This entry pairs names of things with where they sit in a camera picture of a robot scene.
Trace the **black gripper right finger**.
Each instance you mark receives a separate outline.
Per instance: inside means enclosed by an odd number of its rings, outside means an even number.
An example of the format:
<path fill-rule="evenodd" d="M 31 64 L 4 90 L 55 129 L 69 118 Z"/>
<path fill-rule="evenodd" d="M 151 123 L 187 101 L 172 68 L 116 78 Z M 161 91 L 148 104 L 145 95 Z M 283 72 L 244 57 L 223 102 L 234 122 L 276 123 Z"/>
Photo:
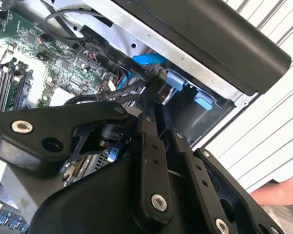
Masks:
<path fill-rule="evenodd" d="M 158 130 L 167 148 L 167 165 L 180 174 L 192 234 L 281 234 L 281 227 L 220 162 L 204 149 L 192 151 L 173 128 L 169 111 L 158 107 Z"/>

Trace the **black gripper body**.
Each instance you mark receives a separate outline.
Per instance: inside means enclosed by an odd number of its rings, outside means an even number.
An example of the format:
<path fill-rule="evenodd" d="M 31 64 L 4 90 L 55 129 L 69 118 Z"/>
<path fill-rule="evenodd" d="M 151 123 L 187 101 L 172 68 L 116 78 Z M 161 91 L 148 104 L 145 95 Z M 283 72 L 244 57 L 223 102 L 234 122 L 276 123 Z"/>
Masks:
<path fill-rule="evenodd" d="M 194 164 L 198 191 L 183 176 L 167 173 L 167 209 L 140 191 L 135 160 L 123 158 L 51 195 L 36 211 L 31 234 L 221 234 L 234 226 L 212 187 L 202 161 Z"/>

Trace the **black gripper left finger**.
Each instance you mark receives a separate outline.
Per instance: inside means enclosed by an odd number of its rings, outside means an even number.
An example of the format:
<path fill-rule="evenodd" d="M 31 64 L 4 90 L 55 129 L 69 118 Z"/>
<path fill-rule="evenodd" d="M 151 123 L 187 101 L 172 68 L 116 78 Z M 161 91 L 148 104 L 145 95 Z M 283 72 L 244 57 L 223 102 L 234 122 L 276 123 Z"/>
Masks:
<path fill-rule="evenodd" d="M 117 101 L 0 114 L 0 160 L 10 168 L 5 175 L 8 188 L 16 196 L 25 193 L 26 203 L 20 210 L 29 223 L 51 195 L 69 186 L 63 185 L 61 175 L 69 160 L 108 148 L 119 150 L 115 161 L 135 160 L 140 191 L 144 195 L 153 192 L 154 208 L 166 211 L 170 186 L 165 145 L 158 130 L 158 107 L 163 104 L 152 84 L 137 99 L 138 116 Z"/>

